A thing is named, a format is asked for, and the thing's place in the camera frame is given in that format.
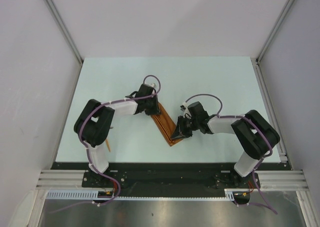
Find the orange cloth napkin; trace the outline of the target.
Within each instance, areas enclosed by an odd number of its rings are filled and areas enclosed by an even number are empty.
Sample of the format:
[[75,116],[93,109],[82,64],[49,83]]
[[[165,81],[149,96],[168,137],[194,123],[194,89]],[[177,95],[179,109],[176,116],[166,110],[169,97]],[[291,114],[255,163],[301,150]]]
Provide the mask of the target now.
[[182,141],[182,139],[171,138],[174,130],[176,129],[176,124],[160,102],[158,103],[158,107],[160,110],[160,114],[152,115],[151,118],[153,119],[167,144],[172,147]]

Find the orange wooden spoon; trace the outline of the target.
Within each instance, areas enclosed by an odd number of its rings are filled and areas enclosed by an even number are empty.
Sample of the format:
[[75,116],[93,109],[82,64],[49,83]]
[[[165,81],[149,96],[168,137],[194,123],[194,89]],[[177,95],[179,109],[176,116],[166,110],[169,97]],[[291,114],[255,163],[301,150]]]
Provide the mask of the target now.
[[108,139],[105,140],[105,143],[106,143],[106,146],[107,146],[108,151],[111,152],[110,144],[109,144]]

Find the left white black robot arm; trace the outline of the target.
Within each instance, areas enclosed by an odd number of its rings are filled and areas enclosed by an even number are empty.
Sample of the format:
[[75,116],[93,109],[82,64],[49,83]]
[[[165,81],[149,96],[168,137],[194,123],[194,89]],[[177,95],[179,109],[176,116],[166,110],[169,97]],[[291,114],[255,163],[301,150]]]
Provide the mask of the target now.
[[139,90],[127,95],[124,99],[102,104],[90,99],[77,118],[73,131],[84,144],[89,169],[94,172],[93,181],[100,187],[110,183],[111,175],[106,171],[109,162],[103,145],[112,127],[113,119],[125,115],[136,115],[144,112],[148,116],[159,115],[156,85],[141,84]]

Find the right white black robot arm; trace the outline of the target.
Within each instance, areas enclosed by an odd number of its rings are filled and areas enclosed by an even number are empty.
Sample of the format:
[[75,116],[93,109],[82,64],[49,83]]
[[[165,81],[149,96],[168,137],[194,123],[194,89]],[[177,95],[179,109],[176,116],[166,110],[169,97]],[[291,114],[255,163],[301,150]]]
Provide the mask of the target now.
[[256,170],[260,163],[272,155],[273,148],[280,142],[278,132],[252,109],[244,115],[209,115],[203,105],[197,101],[180,106],[183,112],[177,119],[171,139],[179,140],[193,136],[194,131],[202,134],[235,135],[243,148],[243,153],[234,165],[230,175],[231,183],[242,188],[249,181],[249,174]]

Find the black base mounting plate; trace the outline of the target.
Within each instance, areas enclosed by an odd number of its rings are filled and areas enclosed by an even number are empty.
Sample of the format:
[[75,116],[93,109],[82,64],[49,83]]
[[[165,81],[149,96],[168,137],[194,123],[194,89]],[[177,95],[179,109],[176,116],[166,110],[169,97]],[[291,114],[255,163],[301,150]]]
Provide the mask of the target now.
[[80,185],[103,189],[109,197],[216,198],[225,189],[254,189],[262,176],[239,177],[233,163],[111,163],[104,175],[89,169],[84,162],[54,162],[51,169],[82,171]]

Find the right aluminium frame rail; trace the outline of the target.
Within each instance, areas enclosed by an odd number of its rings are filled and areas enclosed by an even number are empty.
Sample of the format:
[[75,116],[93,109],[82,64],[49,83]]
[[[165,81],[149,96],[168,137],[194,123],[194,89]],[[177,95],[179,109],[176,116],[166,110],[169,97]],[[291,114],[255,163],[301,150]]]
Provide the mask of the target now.
[[[269,120],[279,135],[282,137],[282,132],[280,130],[279,122],[276,116],[276,112],[267,88],[265,78],[263,76],[262,68],[260,62],[256,58],[251,59],[252,66],[257,78],[259,89],[262,95],[262,99],[267,111]],[[301,210],[303,221],[307,227],[317,227],[318,224],[318,214],[314,210],[314,204],[311,198],[310,190],[305,178],[303,171],[296,170],[293,163],[290,160],[288,151],[286,149],[285,142],[280,141],[277,147],[280,156],[281,163],[283,165],[289,165],[290,170],[276,170],[274,172],[275,177],[290,177],[290,179],[281,180],[279,183],[272,184],[271,180],[267,180],[267,185],[262,188],[264,192],[266,191],[280,191],[284,196],[289,192],[295,191],[296,200],[298,201],[298,208]]]

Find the left aluminium frame post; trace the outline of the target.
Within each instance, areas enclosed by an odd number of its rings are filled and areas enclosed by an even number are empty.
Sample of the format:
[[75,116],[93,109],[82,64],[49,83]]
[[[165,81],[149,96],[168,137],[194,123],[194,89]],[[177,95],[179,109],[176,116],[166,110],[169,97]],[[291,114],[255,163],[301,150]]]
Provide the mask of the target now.
[[76,46],[76,43],[74,39],[72,38],[72,35],[70,31],[68,30],[67,25],[65,24],[65,21],[63,20],[60,11],[58,10],[54,0],[43,0],[45,5],[47,6],[53,20],[55,21],[59,31],[61,32],[63,38],[65,39],[68,47],[70,48],[73,56],[77,60],[80,66],[83,65],[84,59],[81,57],[81,54]]

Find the aluminium frame post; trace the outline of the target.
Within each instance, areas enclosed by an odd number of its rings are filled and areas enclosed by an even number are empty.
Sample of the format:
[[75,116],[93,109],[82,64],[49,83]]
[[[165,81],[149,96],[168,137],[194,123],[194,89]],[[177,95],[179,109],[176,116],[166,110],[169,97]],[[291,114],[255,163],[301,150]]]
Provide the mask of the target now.
[[58,10],[54,0],[43,0],[45,5],[47,6],[53,20],[55,21],[59,31],[61,32],[63,38],[65,39],[68,47],[70,48],[73,56],[77,60],[80,66],[83,65],[84,59],[81,57],[81,54],[76,46],[76,43],[74,39],[72,38],[72,35],[70,31],[68,30],[67,25],[65,24],[65,21],[63,20],[60,11]]
[[276,35],[278,34],[279,30],[281,29],[283,23],[285,22],[287,16],[289,15],[291,9],[293,8],[296,0],[286,0],[282,10],[280,11],[279,16],[277,17],[275,24],[273,25],[270,33],[267,36],[267,39],[265,40],[261,50],[259,51],[257,57],[255,58],[255,61],[257,64],[260,64],[260,62],[263,60],[265,54],[267,53],[268,49],[272,45],[272,42],[274,41]]

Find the right aluminium frame post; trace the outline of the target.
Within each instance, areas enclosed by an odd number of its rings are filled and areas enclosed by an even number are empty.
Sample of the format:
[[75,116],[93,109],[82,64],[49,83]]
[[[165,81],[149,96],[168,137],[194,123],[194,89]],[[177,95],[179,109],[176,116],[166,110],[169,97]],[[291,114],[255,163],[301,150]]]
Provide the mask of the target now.
[[265,54],[267,53],[268,49],[272,45],[272,42],[274,41],[276,35],[278,34],[279,30],[281,29],[283,23],[285,22],[287,16],[289,15],[291,9],[293,8],[296,0],[286,0],[282,10],[280,11],[279,16],[277,17],[275,24],[273,25],[270,33],[267,36],[267,39],[265,40],[261,50],[259,51],[257,57],[255,58],[255,61],[257,64],[260,64],[260,62],[263,60]]

